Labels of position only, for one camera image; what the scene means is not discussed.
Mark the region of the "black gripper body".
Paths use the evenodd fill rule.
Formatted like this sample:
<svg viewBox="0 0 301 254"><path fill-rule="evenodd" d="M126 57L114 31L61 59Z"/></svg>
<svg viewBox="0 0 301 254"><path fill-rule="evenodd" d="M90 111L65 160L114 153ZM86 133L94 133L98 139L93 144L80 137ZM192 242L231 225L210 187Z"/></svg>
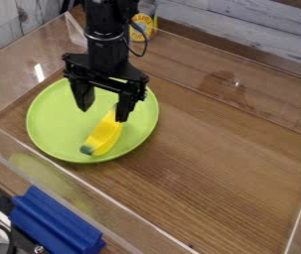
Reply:
<svg viewBox="0 0 301 254"><path fill-rule="evenodd" d="M131 45L125 35L117 39L88 39L85 54L66 53L65 77L88 80L94 88L133 94L135 101L145 99L149 76L129 61Z"/></svg>

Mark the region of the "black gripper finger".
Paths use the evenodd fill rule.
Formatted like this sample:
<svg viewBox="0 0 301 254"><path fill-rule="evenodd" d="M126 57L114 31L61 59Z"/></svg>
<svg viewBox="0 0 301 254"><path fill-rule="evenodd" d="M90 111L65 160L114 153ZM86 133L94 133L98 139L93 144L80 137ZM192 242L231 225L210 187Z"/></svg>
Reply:
<svg viewBox="0 0 301 254"><path fill-rule="evenodd" d="M126 122L129 118L131 112L135 110L136 101L133 98L133 94L128 92L122 92L118 95L118 103L116 107L116 121Z"/></svg>
<svg viewBox="0 0 301 254"><path fill-rule="evenodd" d="M73 79L72 89L77 107L86 112L96 101L94 86L88 80Z"/></svg>

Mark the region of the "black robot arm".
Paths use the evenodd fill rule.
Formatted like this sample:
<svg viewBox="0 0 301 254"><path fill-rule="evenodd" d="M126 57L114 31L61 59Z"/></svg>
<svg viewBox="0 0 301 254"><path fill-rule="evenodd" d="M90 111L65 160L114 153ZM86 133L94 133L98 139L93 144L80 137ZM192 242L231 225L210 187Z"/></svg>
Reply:
<svg viewBox="0 0 301 254"><path fill-rule="evenodd" d="M116 121L126 122L139 101L147 98L149 75L129 61L129 28L141 30L133 17L140 0L84 0L88 53L64 55L65 77L72 83L77 107L86 112L94 89L118 94Z"/></svg>

